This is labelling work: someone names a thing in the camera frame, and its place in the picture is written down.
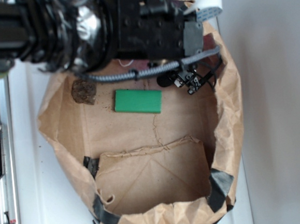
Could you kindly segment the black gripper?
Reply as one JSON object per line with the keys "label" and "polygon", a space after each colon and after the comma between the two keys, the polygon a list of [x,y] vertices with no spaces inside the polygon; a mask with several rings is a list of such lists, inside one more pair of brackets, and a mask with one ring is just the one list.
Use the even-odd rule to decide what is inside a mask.
{"label": "black gripper", "polygon": [[203,50],[203,25],[172,0],[117,0],[118,59],[168,59]]}

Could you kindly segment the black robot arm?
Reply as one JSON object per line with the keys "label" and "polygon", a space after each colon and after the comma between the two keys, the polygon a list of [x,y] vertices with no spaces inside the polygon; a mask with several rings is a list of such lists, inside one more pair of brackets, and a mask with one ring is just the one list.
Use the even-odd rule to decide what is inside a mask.
{"label": "black robot arm", "polygon": [[90,72],[112,59],[179,59],[203,50],[203,25],[172,0],[0,2],[0,75],[15,60]]}

